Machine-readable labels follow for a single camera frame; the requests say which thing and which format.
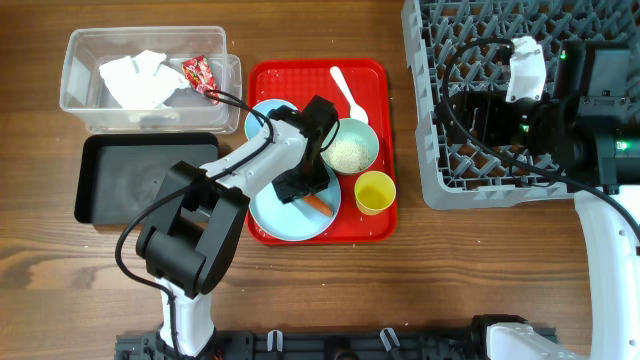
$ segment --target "wooden tabletop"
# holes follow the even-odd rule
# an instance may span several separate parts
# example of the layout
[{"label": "wooden tabletop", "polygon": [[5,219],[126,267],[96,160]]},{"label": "wooden tabletop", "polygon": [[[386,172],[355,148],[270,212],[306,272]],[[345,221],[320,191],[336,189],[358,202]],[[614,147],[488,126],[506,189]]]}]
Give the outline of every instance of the wooden tabletop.
[{"label": "wooden tabletop", "polygon": [[[115,336],[162,321],[158,291],[127,279],[118,229],[73,217],[84,124],[58,105],[77,28],[219,25],[243,84],[270,59],[370,57],[389,75],[400,224],[369,245],[265,247],[246,231],[214,291],[220,329],[417,330],[517,314],[588,354],[584,238],[572,201],[435,211],[422,200],[416,107],[391,1],[5,1],[0,7],[0,357],[108,359]],[[244,135],[220,136],[235,148]],[[146,274],[126,244],[125,262]]]}]

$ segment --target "yellow object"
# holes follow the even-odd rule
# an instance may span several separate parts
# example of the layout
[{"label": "yellow object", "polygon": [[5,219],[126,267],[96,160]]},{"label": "yellow object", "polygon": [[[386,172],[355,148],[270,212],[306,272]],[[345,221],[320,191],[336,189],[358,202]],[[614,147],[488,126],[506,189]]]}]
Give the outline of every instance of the yellow object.
[{"label": "yellow object", "polygon": [[396,184],[389,175],[380,171],[368,171],[356,180],[356,205],[365,215],[377,215],[393,204]]}]

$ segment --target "candy wrapper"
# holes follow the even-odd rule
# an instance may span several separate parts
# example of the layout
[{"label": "candy wrapper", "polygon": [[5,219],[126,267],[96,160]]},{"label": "candy wrapper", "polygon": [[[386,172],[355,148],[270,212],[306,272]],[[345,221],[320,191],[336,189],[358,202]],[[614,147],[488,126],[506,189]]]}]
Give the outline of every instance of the candy wrapper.
[{"label": "candy wrapper", "polygon": [[[191,87],[200,94],[204,95],[206,90],[218,90],[216,79],[213,78],[211,68],[209,67],[204,55],[200,55],[183,62],[182,71],[187,77],[187,80],[189,80]],[[211,99],[211,102],[213,105],[218,105],[218,103],[220,103],[218,100],[213,99]]]}]

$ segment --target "white napkin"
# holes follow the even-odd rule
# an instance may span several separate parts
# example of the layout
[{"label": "white napkin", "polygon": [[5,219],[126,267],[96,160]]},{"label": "white napkin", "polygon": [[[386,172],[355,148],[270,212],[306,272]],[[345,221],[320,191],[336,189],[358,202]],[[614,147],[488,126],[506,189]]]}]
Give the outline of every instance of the white napkin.
[{"label": "white napkin", "polygon": [[100,66],[100,76],[123,109],[149,110],[166,107],[176,89],[188,88],[186,77],[161,65],[167,56],[145,50],[138,56],[113,60]]}]

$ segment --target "green light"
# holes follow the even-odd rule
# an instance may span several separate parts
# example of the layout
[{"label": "green light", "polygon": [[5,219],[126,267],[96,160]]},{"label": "green light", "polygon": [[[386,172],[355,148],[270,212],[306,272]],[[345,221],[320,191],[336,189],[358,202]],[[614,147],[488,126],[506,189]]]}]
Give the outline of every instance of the green light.
[{"label": "green light", "polygon": [[629,148],[629,143],[626,141],[616,141],[616,149],[618,150],[627,150]]}]

